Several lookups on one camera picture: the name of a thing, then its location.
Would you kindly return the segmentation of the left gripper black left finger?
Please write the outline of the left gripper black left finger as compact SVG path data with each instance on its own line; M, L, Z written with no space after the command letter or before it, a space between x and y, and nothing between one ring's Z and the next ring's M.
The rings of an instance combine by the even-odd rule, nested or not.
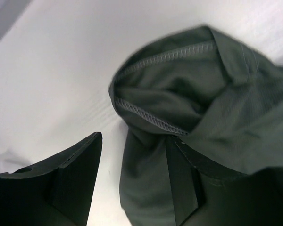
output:
M87 224L102 151L95 132L14 173L0 173L0 226Z

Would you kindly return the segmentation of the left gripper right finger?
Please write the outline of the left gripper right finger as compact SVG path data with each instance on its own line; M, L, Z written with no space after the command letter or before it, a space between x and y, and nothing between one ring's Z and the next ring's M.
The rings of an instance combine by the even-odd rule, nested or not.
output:
M178 226L283 226L283 167L243 174L173 136L166 157Z

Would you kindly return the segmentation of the grey t shirt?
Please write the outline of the grey t shirt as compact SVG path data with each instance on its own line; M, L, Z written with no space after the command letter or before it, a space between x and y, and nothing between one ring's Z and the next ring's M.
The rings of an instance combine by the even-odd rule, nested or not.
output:
M210 27L133 54L109 95L128 126L119 192L133 226L177 226L170 136L243 174L283 167L283 66Z

